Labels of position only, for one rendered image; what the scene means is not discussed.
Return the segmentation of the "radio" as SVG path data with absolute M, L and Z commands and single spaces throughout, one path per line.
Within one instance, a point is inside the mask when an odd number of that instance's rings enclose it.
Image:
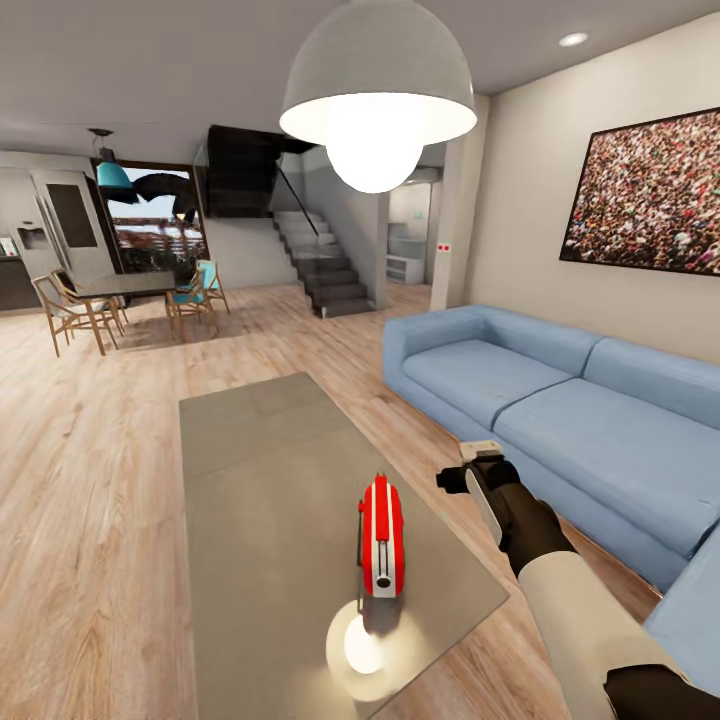
M 375 477 L 365 491 L 358 512 L 362 513 L 358 530 L 357 565 L 363 568 L 366 590 L 373 597 L 395 598 L 404 587 L 404 519 L 397 488 L 386 476 Z

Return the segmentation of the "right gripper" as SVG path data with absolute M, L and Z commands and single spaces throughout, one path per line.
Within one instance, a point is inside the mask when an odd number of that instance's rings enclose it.
M 444 468 L 441 474 L 436 474 L 438 488 L 445 488 L 448 494 L 469 493 L 465 479 L 469 467 L 470 464 Z

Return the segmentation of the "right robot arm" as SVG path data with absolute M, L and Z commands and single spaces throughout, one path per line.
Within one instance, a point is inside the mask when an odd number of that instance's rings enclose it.
M 470 493 L 534 616 L 572 720 L 720 720 L 720 697 L 693 687 L 520 484 L 493 440 L 459 443 L 461 467 L 436 474 Z

